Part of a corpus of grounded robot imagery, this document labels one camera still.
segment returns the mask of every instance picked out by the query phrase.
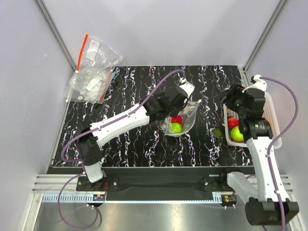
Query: black marble table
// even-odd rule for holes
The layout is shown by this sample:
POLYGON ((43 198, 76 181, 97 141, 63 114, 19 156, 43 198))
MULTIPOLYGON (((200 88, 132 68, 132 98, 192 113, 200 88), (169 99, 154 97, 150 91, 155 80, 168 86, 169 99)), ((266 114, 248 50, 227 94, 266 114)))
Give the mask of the black marble table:
MULTIPOLYGON (((161 78, 175 69, 183 69, 195 85, 190 98, 202 100, 194 127, 181 137, 164 136, 160 123, 132 129, 102 147, 103 167, 193 167, 252 165, 246 148, 228 146, 226 139, 215 139, 213 130, 223 130, 223 110, 219 93, 233 83, 241 83, 237 66, 131 66, 117 67, 103 104, 70 102, 52 167, 79 167, 64 163, 61 150, 73 138, 77 123, 85 117, 93 122, 117 115, 144 99, 161 78)), ((159 90, 178 83, 179 76, 168 78, 159 90)), ((67 158, 79 158, 75 145, 67 158)))

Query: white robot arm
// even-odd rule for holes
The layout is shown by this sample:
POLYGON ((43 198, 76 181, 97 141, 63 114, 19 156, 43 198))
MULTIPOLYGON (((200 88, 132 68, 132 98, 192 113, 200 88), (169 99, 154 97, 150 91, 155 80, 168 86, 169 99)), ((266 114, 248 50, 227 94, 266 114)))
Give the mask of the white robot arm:
POLYGON ((266 82, 254 76, 252 86, 235 84, 222 94, 221 101, 239 116, 239 129, 250 151, 257 178, 257 189, 241 172, 227 174, 227 184, 245 203, 245 213, 251 225, 281 225, 278 194, 285 210, 286 223, 299 211, 297 202, 290 202, 278 171, 269 122, 262 117, 264 111, 266 82), (275 190, 271 174, 274 173, 278 190, 275 190))
POLYGON ((187 105, 187 100, 194 90, 194 86, 186 81, 181 85, 173 86, 166 92, 151 96, 143 106, 139 104, 132 108, 97 123, 80 123, 75 135, 79 135, 90 129, 98 128, 92 134, 84 136, 76 141, 79 153, 82 155, 84 167, 90 182, 94 183, 103 178, 100 160, 103 157, 100 148, 112 138, 154 121, 159 121, 168 116, 176 117, 187 105))

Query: ziplock bag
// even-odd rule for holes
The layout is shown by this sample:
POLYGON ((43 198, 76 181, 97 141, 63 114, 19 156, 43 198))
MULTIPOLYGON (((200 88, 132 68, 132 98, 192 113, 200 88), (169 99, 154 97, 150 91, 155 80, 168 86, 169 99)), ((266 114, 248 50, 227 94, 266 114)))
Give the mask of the ziplock bag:
POLYGON ((123 60, 123 55, 108 44, 86 35, 76 72, 69 83, 80 93, 78 99, 90 103, 101 103, 102 96, 112 80, 113 66, 123 60))
POLYGON ((198 102, 194 101, 188 101, 186 107, 180 111, 179 115, 182 117, 182 132, 181 133, 175 133, 172 129, 171 125, 171 117, 167 117, 163 124, 161 125, 161 129, 163 130, 164 134, 166 136, 173 136, 178 137, 186 132, 188 132, 190 129, 192 129, 195 121, 196 121, 196 112, 201 103, 201 100, 198 102))

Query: plastic basket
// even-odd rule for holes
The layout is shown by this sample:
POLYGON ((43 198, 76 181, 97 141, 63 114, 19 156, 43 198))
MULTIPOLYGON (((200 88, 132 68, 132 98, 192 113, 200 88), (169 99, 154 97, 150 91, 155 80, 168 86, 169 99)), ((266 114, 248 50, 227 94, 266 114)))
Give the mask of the plastic basket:
MULTIPOLYGON (((276 136, 278 136, 280 134, 280 130, 279 130, 279 126, 278 126, 278 120, 277 120, 277 117, 276 117, 274 104, 273 104, 273 101, 272 101, 269 93, 265 92, 264 97, 265 97, 265 104, 264 104, 264 108, 263 108, 263 110, 264 110, 263 117, 268 119, 271 122, 271 130, 273 132, 273 137, 275 138, 276 136)), ((227 143, 229 145, 232 145, 232 146, 247 147, 246 143, 237 143, 237 142, 233 142, 233 141, 230 140, 228 123, 227 123, 228 115, 227 115, 226 105, 223 105, 223 113, 224 113, 224 126, 225 126, 225 134, 226 134, 227 143)), ((237 118, 237 119, 239 118, 238 115, 234 111, 231 111, 229 113, 229 116, 232 116, 232 117, 237 118)), ((281 140, 281 138, 279 138, 274 143, 274 149, 278 149, 281 146, 282 146, 282 140, 281 140)))

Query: red apple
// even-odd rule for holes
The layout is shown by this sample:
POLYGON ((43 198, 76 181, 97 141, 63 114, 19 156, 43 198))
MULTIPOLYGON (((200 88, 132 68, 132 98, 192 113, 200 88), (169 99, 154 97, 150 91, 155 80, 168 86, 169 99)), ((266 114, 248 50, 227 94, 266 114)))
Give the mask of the red apple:
POLYGON ((236 126, 239 126, 238 119, 236 119, 236 118, 228 119, 228 129, 233 129, 236 126))
POLYGON ((183 119, 180 115, 178 115, 177 118, 171 117, 171 123, 178 123, 178 124, 182 124, 183 119))

